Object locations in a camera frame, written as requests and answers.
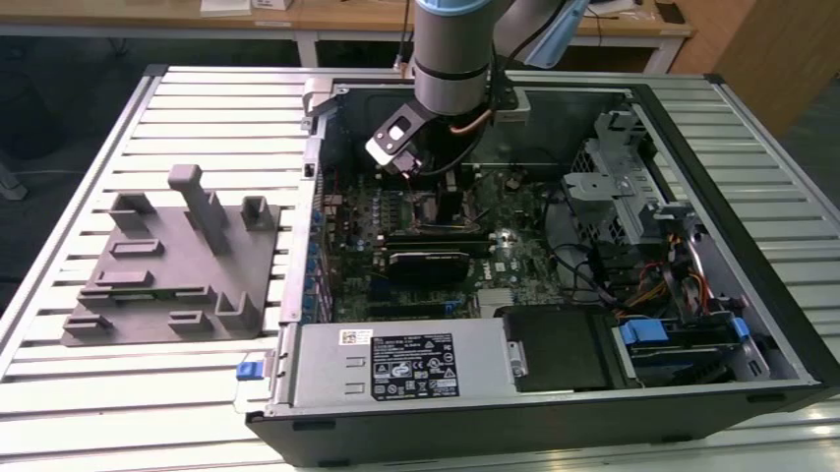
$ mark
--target wooden table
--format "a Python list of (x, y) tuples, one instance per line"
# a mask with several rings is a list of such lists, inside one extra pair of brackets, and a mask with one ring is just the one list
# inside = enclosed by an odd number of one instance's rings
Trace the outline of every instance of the wooden table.
[[(319, 40), (398, 41), (406, 6), (403, 0), (296, 0), (287, 11), (255, 9), (245, 17), (201, 18), (199, 4), (200, 0), (1, 0), (0, 34), (291, 39), (302, 66), (318, 67)], [(583, 19), (573, 45), (653, 49), (645, 72), (665, 73), (694, 30), (665, 23), (651, 0), (645, 1), (643, 12), (645, 19)]]

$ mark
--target blue latch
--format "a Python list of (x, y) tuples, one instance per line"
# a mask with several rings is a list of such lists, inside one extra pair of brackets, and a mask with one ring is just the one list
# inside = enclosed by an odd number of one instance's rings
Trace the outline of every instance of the blue latch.
[(241, 362), (236, 366), (237, 381), (260, 381), (263, 379), (263, 361)]
[(749, 338), (749, 326), (744, 321), (744, 318), (732, 318), (732, 327), (734, 328), (734, 333), (737, 334), (737, 338), (744, 341)]
[(659, 320), (629, 320), (618, 328), (625, 344), (667, 340), (665, 326)]

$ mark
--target robotic arm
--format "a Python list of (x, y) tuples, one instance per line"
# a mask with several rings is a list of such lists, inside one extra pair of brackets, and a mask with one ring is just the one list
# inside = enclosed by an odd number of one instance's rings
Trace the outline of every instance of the robotic arm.
[[(415, 100), (406, 103), (366, 144), (376, 163), (392, 174), (439, 175), (444, 159), (420, 152), (415, 136), (440, 123), (455, 136), (476, 137), (492, 119), (495, 75), (514, 59), (551, 68), (569, 46), (589, 0), (416, 0)], [(507, 59), (495, 66), (495, 50)], [(487, 89), (487, 75), (491, 89)], [(467, 119), (466, 126), (459, 126)], [(430, 164), (443, 164), (438, 169)]]

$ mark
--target floor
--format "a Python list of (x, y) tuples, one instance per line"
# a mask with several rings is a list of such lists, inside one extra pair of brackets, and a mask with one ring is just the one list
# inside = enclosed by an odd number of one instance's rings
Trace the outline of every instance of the floor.
[[(331, 43), (327, 67), (388, 67), (392, 43)], [(121, 40), (0, 37), (0, 71), (33, 81), (58, 121), (62, 146), (33, 160), (1, 157), (29, 188), (21, 202), (0, 200), (0, 313), (108, 134), (147, 64), (296, 66), (285, 41)], [(840, 205), (840, 82), (828, 88), (784, 138), (784, 145)]]

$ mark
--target power supply label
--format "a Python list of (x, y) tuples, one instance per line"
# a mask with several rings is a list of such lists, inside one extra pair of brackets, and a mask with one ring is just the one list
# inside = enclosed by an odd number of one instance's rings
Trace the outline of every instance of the power supply label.
[(376, 401), (458, 396), (451, 333), (370, 339), (371, 389)]

